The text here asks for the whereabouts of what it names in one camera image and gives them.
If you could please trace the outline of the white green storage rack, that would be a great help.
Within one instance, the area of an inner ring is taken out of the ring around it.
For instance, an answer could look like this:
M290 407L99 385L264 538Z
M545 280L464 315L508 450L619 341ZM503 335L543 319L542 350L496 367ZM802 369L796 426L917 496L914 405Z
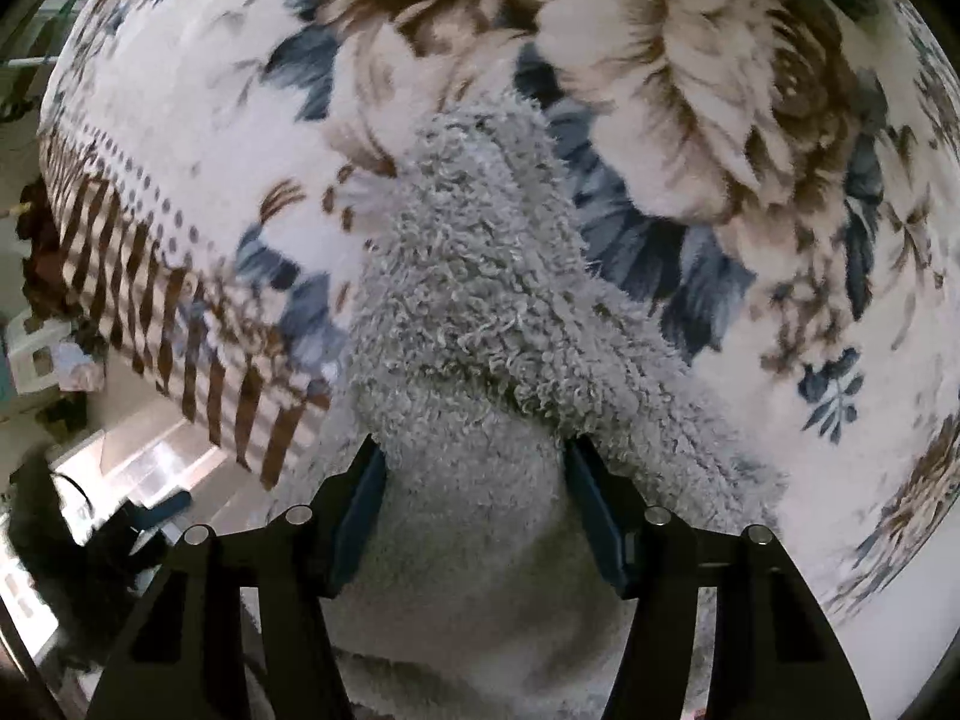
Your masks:
M101 385L99 361L76 343L68 320L38 319L31 310L14 316L3 330L5 361L18 395L50 387L94 392Z

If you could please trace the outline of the grey fleece pants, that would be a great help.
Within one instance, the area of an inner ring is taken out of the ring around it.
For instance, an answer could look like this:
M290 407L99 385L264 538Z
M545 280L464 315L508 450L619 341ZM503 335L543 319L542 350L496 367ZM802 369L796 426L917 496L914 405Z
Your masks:
M461 104L418 130L364 268L309 497L363 439L389 477L359 573L325 608L350 699L394 718L594 718L631 611L563 481L586 434L695 527L773 523L784 479L656 322L587 268L540 109Z

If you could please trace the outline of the floral bed blanket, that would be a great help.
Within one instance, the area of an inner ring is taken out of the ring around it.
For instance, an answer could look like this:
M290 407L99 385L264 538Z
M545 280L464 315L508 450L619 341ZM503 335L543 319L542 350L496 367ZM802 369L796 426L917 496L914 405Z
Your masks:
M39 115L65 278L275 486L416 126L511 93L853 616L958 496L958 80L908 0L88 0Z

